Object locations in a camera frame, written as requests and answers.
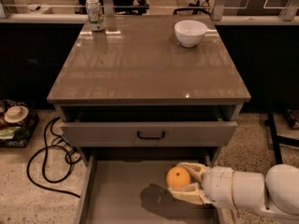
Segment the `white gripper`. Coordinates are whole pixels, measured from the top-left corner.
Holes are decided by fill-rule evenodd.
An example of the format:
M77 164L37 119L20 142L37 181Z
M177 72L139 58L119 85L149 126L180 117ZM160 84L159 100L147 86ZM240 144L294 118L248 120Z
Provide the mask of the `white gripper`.
M233 175L232 168L216 166L209 170L202 163L180 162L178 167L184 168L196 181L183 188L169 188L175 199L193 204L212 203L216 208L234 208L233 201Z

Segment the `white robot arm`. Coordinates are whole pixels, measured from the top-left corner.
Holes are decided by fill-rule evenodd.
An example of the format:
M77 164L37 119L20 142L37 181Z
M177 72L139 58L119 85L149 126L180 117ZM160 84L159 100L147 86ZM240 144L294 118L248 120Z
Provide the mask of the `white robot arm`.
M298 182L299 169L288 164L275 165L263 175L181 162L166 175L168 190L178 200L220 209L247 208L283 224L298 224Z

